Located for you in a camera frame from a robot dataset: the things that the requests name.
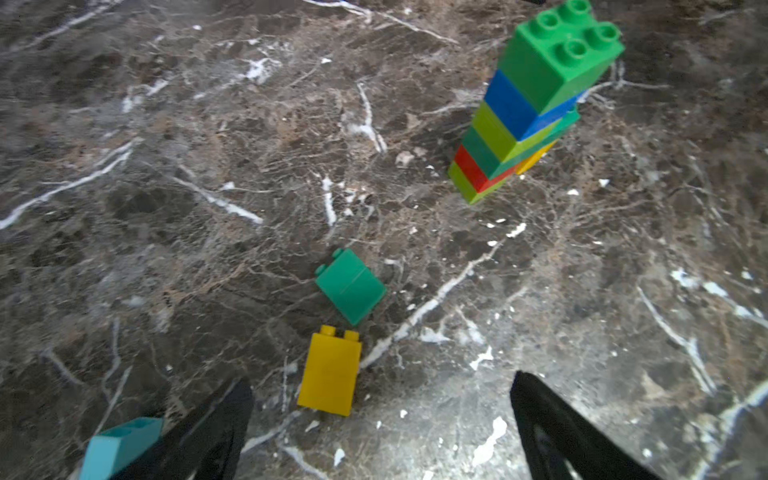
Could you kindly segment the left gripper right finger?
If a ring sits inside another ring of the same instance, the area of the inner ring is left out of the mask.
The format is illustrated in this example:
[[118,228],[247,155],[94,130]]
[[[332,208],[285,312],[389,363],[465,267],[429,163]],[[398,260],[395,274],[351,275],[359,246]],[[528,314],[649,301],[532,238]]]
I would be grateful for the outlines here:
[[656,479],[537,376],[517,371],[510,389],[533,479]]

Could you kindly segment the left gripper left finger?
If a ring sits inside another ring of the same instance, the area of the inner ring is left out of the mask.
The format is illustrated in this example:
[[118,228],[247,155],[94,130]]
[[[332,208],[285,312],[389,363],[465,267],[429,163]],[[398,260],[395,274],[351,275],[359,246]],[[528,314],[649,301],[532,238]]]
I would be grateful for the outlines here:
[[232,479],[254,397],[247,377],[231,378],[114,479]]

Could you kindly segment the teal small brick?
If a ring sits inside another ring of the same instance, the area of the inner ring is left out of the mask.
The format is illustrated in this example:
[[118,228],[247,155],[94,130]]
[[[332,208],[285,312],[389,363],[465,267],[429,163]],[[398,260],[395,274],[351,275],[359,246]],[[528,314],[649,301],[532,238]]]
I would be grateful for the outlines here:
[[109,479],[142,455],[161,436],[164,420],[138,417],[91,438],[80,480]]

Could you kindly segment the dark green small brick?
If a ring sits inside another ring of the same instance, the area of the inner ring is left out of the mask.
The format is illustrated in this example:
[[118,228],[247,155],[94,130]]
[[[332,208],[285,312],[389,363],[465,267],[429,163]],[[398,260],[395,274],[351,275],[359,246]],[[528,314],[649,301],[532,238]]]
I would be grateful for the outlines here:
[[315,276],[316,285],[353,327],[386,294],[385,285],[351,249],[334,251],[331,263],[320,265]]

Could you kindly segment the lime green small brick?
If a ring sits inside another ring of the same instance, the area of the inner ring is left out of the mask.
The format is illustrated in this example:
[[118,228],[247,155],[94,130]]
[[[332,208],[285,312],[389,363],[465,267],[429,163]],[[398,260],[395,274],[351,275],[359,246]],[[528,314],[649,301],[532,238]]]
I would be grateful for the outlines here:
[[469,205],[473,205],[484,199],[486,196],[500,189],[507,182],[507,179],[504,179],[490,186],[486,190],[479,192],[474,188],[472,183],[467,179],[461,168],[455,162],[450,165],[448,176]]

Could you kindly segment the yellow small brick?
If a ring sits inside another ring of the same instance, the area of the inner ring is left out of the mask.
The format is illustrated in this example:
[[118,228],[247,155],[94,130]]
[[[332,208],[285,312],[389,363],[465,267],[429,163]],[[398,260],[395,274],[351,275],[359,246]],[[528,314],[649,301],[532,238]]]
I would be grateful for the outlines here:
[[534,153],[531,157],[521,162],[515,169],[515,173],[518,176],[523,175],[527,170],[529,170],[532,166],[534,166],[542,157],[544,157],[547,152],[554,146],[556,141],[553,141],[545,146],[543,146],[541,149],[539,149],[536,153]]

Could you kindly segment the red small brick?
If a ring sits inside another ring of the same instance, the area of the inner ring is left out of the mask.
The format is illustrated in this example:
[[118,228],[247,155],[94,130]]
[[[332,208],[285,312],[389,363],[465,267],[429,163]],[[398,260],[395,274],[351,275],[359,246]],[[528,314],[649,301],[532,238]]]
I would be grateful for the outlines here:
[[513,165],[510,169],[504,171],[500,175],[493,179],[489,179],[464,146],[458,148],[454,157],[454,163],[459,167],[465,178],[470,182],[477,193],[483,193],[490,190],[493,186],[503,182],[507,177],[514,174],[518,169],[517,165]]

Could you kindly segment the small blue brick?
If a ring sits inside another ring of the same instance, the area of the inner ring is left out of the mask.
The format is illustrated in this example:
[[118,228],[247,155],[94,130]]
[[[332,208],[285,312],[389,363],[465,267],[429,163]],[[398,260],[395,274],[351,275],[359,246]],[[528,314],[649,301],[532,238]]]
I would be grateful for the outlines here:
[[538,112],[514,84],[497,70],[484,96],[484,102],[516,140],[525,140],[562,119],[579,100],[582,93],[545,113]]

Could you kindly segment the bright green brick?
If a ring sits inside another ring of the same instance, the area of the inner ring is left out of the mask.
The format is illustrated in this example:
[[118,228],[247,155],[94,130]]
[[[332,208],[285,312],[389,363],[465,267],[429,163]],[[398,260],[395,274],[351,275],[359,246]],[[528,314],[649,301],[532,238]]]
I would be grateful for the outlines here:
[[621,37],[589,1],[568,0],[518,25],[498,69],[543,114],[593,86],[625,50]]

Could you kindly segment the green long brick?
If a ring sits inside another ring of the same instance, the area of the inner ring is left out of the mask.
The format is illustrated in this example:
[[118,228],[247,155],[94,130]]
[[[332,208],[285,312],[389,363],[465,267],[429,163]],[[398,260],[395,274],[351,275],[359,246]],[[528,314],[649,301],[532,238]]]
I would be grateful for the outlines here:
[[493,179],[504,171],[510,169],[513,165],[521,163],[523,160],[530,157],[535,151],[539,150],[546,144],[555,141],[563,133],[565,133],[574,123],[580,119],[578,107],[574,106],[564,117],[565,120],[560,124],[560,126],[557,127],[556,130],[548,135],[544,140],[538,144],[535,144],[533,147],[525,150],[522,154],[507,162],[500,163],[496,159],[495,155],[486,146],[485,142],[480,138],[478,133],[472,128],[471,125],[469,130],[465,133],[461,145],[464,146],[466,150],[471,154],[476,164],[482,169],[486,177]]

